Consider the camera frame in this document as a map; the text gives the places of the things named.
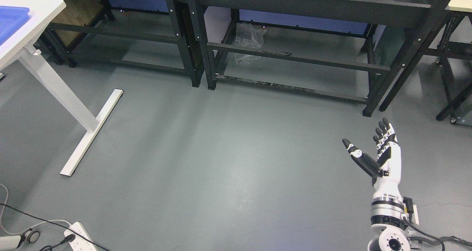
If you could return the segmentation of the white black robot forearm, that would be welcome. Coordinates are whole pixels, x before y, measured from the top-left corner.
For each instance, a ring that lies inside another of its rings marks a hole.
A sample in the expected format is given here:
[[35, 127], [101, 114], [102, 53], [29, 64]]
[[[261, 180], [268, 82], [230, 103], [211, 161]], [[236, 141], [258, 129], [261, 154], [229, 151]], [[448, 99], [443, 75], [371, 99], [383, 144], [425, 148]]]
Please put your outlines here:
[[375, 236], [368, 243], [368, 251], [420, 250], [421, 244], [412, 237], [408, 222], [419, 224], [417, 206], [412, 198], [403, 197], [400, 202], [389, 197], [376, 197], [371, 204], [371, 229]]

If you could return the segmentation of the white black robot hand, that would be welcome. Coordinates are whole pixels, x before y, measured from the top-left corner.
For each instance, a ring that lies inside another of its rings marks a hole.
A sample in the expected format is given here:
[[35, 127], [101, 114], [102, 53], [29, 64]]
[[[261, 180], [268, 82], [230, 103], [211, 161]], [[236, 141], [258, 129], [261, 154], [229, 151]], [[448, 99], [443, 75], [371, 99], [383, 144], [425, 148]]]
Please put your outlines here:
[[376, 145], [376, 158], [372, 158], [346, 138], [342, 139], [342, 143], [356, 165], [371, 177], [373, 199], [385, 197], [403, 201], [398, 188], [402, 172], [401, 148], [395, 129], [384, 117], [375, 132], [373, 140]]

